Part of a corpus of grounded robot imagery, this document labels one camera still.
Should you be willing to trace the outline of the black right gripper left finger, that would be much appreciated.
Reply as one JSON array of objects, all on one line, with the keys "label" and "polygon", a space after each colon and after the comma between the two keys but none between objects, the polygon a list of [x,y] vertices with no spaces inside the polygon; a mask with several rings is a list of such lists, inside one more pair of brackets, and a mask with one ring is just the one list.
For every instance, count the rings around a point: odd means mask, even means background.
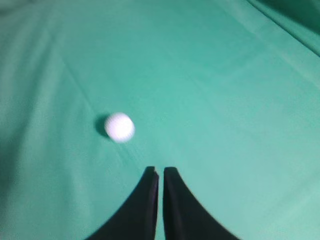
[{"label": "black right gripper left finger", "polygon": [[155,167],[145,168],[136,187],[88,240],[154,240],[158,217],[159,175]]}]

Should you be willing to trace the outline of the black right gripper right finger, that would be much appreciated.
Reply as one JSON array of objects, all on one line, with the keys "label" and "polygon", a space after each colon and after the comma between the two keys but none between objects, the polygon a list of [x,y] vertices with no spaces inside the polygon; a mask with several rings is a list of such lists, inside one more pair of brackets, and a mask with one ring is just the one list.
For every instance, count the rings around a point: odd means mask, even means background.
[{"label": "black right gripper right finger", "polygon": [[236,240],[199,203],[175,167],[163,174],[163,224],[167,240]]}]

